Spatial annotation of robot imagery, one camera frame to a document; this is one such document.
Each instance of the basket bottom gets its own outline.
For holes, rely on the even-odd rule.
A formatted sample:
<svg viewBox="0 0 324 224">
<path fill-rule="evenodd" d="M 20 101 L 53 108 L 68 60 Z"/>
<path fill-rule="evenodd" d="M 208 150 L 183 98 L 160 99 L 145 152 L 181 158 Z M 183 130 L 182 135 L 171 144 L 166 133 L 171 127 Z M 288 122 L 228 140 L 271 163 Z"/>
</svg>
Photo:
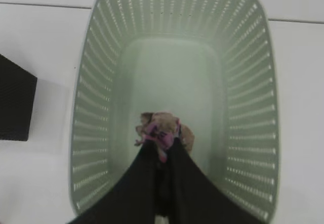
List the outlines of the basket bottom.
<svg viewBox="0 0 324 224">
<path fill-rule="evenodd" d="M 221 85 L 220 64 L 208 44 L 150 37 L 130 43 L 121 56 L 116 108 L 127 142 L 128 165 L 135 158 L 135 126 L 140 113 L 170 111 L 195 134 L 192 158 L 208 174 L 215 127 L 215 99 Z"/>
</svg>

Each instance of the black object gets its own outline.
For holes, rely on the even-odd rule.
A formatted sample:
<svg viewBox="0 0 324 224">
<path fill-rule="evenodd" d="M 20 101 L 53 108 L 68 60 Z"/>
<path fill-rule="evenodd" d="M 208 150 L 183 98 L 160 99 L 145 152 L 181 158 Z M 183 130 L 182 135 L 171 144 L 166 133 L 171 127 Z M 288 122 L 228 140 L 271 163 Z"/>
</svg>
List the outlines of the black object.
<svg viewBox="0 0 324 224">
<path fill-rule="evenodd" d="M 28 140 L 37 78 L 0 55 L 0 140 Z"/>
<path fill-rule="evenodd" d="M 170 224 L 262 223 L 215 188 L 175 139 L 166 164 L 146 142 L 116 186 L 71 224 L 154 224 L 156 213 Z"/>
</svg>

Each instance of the black box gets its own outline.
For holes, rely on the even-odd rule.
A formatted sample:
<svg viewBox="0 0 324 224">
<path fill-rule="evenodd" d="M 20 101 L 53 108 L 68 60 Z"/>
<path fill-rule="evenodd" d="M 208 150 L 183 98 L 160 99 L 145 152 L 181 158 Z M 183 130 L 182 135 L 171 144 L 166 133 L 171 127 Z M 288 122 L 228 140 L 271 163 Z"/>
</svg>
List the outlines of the black box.
<svg viewBox="0 0 324 224">
<path fill-rule="evenodd" d="M 27 141 L 37 78 L 0 55 L 0 140 Z"/>
</svg>

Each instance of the laundry basket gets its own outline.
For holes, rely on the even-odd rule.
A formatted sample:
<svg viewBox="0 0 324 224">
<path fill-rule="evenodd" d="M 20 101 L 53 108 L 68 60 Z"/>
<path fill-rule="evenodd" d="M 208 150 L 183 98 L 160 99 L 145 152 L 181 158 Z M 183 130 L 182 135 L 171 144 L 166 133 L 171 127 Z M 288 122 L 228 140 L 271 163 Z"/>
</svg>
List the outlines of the laundry basket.
<svg viewBox="0 0 324 224">
<path fill-rule="evenodd" d="M 270 221 L 278 112 L 257 0 L 97 0 L 75 89 L 71 199 L 78 214 L 136 156 L 135 126 L 169 110 L 195 133 L 192 159 L 237 205 Z"/>
</svg>

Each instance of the plastic basket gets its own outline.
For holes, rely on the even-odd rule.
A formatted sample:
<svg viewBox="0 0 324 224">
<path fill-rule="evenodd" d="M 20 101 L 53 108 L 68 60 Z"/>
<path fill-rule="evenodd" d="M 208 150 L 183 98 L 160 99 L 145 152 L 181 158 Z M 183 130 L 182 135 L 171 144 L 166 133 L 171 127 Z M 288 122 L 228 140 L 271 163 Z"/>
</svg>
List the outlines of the plastic basket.
<svg viewBox="0 0 324 224">
<path fill-rule="evenodd" d="M 192 158 L 259 219 L 274 214 L 278 112 L 267 18 L 257 0 L 97 0 L 75 89 L 71 197 L 96 203 L 134 159 L 145 111 L 196 135 Z"/>
</svg>

